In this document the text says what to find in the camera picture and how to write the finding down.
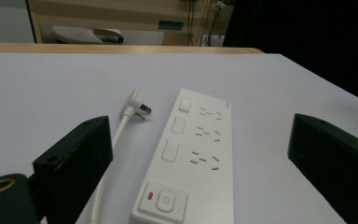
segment screw hole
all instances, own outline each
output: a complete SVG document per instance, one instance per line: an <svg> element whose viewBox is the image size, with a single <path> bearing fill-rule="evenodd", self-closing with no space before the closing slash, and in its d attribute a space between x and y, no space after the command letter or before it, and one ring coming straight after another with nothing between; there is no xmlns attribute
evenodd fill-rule
<svg viewBox="0 0 358 224"><path fill-rule="evenodd" d="M0 192L6 189L10 189L16 181L14 179L1 179L0 180Z"/></svg>
<svg viewBox="0 0 358 224"><path fill-rule="evenodd" d="M52 156L52 157L49 157L49 158L48 158L48 162L54 162L54 161L56 161L57 159L58 159L58 157Z"/></svg>

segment white power strip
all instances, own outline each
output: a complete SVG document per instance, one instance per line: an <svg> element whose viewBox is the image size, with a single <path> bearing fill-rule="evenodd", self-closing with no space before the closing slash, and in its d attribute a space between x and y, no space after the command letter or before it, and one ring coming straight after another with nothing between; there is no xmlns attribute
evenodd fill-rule
<svg viewBox="0 0 358 224"><path fill-rule="evenodd" d="M231 103L181 89L130 224L234 223Z"/></svg>

